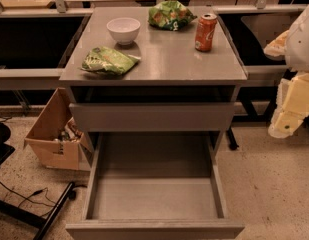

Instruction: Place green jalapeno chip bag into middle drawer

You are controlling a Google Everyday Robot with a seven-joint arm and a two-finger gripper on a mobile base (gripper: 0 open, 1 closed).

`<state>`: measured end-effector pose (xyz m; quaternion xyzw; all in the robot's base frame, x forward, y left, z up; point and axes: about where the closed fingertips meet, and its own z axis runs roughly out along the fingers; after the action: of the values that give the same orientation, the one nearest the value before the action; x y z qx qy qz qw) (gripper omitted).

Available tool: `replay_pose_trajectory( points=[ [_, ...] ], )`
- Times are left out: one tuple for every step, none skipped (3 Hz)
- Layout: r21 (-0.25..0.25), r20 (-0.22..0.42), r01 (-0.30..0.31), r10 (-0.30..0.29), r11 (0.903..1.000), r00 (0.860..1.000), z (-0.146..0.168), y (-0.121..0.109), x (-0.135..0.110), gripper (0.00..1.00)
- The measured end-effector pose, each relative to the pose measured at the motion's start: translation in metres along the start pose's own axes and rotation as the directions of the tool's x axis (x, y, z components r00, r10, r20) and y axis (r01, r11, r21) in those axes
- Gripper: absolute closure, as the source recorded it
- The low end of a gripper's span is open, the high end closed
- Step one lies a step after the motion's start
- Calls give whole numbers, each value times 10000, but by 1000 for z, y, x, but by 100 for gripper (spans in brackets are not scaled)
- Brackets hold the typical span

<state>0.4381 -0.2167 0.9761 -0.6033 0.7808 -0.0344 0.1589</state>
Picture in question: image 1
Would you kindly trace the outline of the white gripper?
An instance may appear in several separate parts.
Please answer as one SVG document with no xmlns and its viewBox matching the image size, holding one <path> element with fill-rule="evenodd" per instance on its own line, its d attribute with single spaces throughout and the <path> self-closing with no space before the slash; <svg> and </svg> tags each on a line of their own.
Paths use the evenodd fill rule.
<svg viewBox="0 0 309 240">
<path fill-rule="evenodd" d="M 268 43 L 263 49 L 264 54 L 273 60 L 283 60 L 288 34 L 286 30 Z M 274 138 L 290 137 L 309 115 L 309 72 L 297 73 L 291 80 L 282 79 L 276 103 L 268 133 Z"/>
</svg>

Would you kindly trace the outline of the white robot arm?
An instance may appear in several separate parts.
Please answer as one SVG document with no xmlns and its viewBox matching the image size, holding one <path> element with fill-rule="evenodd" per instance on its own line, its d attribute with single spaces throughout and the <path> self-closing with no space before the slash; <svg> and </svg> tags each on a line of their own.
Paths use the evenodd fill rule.
<svg viewBox="0 0 309 240">
<path fill-rule="evenodd" d="M 291 79 L 282 79 L 278 86 L 277 107 L 268 133 L 274 138 L 287 138 L 309 116 L 309 4 L 291 27 L 270 42 L 266 55 L 283 55 L 287 66 L 296 73 Z"/>
</svg>

